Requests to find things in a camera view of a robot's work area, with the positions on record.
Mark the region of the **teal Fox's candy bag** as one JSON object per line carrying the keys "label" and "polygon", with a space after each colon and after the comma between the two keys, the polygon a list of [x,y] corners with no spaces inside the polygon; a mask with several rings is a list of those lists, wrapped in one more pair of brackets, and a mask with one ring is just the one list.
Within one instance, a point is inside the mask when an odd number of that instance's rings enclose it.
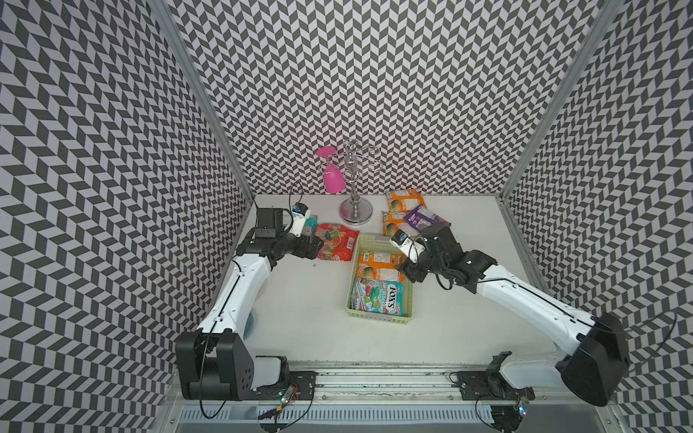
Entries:
{"label": "teal Fox's candy bag", "polygon": [[404,287],[398,281],[381,281],[365,277],[355,279],[348,306],[352,310],[384,314],[404,315]]}

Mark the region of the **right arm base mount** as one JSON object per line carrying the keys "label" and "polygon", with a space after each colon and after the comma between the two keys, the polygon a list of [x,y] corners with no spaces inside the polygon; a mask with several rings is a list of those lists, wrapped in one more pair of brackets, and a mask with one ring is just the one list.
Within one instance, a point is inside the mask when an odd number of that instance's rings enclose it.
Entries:
{"label": "right arm base mount", "polygon": [[482,370],[464,370],[450,373],[448,378],[456,386],[464,401],[501,400],[517,402],[526,398],[530,402],[536,399],[534,389],[514,388],[503,379],[500,367],[503,361],[510,357],[510,351],[494,355],[492,362]]}

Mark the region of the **light green plastic basket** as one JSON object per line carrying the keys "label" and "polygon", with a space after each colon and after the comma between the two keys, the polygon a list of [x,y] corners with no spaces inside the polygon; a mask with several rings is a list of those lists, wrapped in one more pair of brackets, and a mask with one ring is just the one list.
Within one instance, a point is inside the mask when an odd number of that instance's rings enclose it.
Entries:
{"label": "light green plastic basket", "polygon": [[348,316],[403,325],[411,321],[413,284],[395,268],[404,259],[385,237],[357,238],[346,297]]}

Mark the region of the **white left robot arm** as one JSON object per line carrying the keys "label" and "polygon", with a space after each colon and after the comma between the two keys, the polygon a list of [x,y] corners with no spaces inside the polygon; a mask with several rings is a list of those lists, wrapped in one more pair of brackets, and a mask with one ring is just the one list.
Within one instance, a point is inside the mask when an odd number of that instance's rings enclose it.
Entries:
{"label": "white left robot arm", "polygon": [[310,216],[301,202],[290,209],[257,209],[256,225],[237,247],[229,280],[209,314],[196,330],[181,333],[175,341],[185,399],[242,402],[289,387],[286,358],[251,355],[245,329],[260,289],[281,259],[316,259],[324,243],[305,234]]}

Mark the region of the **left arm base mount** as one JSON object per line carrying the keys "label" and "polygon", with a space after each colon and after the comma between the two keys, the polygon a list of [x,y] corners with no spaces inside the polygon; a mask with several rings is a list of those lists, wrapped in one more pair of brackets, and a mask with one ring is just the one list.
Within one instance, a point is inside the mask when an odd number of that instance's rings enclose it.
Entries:
{"label": "left arm base mount", "polygon": [[260,401],[277,401],[285,395],[291,385],[294,385],[294,399],[308,402],[314,397],[317,376],[316,371],[293,371],[286,357],[262,355],[254,358],[252,389]]}

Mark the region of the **orange Fox's candy bag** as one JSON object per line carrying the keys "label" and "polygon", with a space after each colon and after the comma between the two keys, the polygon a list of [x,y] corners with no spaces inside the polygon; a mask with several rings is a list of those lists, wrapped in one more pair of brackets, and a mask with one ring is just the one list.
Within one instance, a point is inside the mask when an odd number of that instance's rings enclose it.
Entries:
{"label": "orange Fox's candy bag", "polygon": [[359,256],[356,276],[371,280],[403,283],[406,277],[396,267],[404,259],[403,254],[363,250]]}

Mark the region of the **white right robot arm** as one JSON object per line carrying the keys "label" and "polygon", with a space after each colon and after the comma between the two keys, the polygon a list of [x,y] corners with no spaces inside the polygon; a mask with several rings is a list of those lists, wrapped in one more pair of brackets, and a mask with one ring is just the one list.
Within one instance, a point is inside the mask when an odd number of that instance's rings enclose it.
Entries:
{"label": "white right robot arm", "polygon": [[443,224],[418,237],[398,230],[391,243],[406,257],[397,270],[412,283],[432,274],[449,287],[460,286],[505,307],[553,342],[552,352],[511,354],[501,361],[500,376],[512,388],[565,387],[593,406],[609,404],[631,366],[626,330],[617,316],[596,317],[558,301],[492,256],[464,250]]}

